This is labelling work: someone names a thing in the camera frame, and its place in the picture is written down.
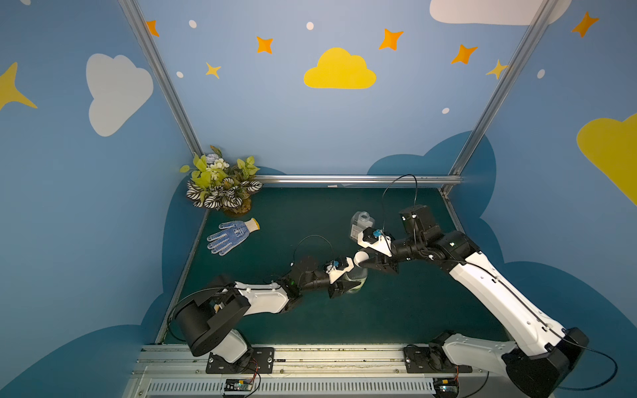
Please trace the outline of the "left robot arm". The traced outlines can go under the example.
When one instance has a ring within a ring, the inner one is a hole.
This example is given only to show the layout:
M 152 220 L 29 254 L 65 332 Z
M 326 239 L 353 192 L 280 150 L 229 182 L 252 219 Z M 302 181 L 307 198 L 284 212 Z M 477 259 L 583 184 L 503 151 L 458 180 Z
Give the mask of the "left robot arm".
M 244 284 L 221 275 L 181 299 L 171 310 L 169 323 L 177 323 L 192 356 L 209 356 L 214 373 L 244 373 L 255 367 L 258 355 L 237 330 L 243 318 L 289 312 L 311 291 L 324 290 L 332 299 L 351 294 L 361 290 L 367 278 L 368 272 L 348 257 L 325 265 L 305 257 L 266 285 Z

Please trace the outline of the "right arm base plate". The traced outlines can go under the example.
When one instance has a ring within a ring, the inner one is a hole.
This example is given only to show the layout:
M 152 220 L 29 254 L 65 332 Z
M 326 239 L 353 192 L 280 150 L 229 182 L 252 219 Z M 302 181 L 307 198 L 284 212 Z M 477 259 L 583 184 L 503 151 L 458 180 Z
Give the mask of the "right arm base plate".
M 406 371 L 410 374 L 472 373 L 473 368 L 453 364 L 440 348 L 408 344 L 403 348 Z

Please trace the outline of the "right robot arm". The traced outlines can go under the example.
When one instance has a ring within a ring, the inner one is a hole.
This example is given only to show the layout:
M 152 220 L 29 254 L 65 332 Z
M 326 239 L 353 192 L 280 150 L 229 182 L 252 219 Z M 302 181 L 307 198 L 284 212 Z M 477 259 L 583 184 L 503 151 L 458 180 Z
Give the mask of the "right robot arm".
M 565 329 L 491 264 L 476 243 L 460 231 L 444 233 L 427 206 L 401 211 L 406 237 L 363 227 L 354 263 L 362 268 L 395 271 L 401 262 L 424 260 L 441 268 L 474 295 L 511 336 L 507 342 L 445 332 L 428 347 L 431 364 L 472 366 L 502 376 L 528 397 L 549 397 L 577 366 L 589 343 L 579 328 Z

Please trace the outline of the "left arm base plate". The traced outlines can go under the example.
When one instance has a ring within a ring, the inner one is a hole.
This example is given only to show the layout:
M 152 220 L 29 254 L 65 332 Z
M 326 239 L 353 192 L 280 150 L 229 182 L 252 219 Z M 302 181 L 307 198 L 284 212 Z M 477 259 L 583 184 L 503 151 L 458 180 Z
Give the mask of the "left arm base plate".
M 233 363 L 223 357 L 210 353 L 207 360 L 207 374 L 248 374 L 258 371 L 260 374 L 271 374 L 275 363 L 275 348 L 249 348 Z

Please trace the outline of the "white cap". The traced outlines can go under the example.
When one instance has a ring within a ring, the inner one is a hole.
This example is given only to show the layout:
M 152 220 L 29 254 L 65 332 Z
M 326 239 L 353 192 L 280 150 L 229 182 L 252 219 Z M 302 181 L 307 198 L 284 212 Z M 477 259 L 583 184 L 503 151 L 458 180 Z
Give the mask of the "white cap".
M 361 267 L 361 263 L 367 261 L 370 258 L 368 252 L 366 252 L 365 250 L 359 250 L 353 257 L 353 263 L 358 266 Z

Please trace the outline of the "round clear bottle green label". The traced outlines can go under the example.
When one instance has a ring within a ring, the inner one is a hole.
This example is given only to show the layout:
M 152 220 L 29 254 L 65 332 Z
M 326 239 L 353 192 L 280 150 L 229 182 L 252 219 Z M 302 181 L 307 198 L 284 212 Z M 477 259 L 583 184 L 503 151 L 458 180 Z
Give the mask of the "round clear bottle green label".
M 358 285 L 348 290 L 349 294 L 358 293 L 363 288 L 367 278 L 368 278 L 368 269 L 355 267 L 350 272 L 346 273 L 346 277 L 349 281 L 357 282 Z

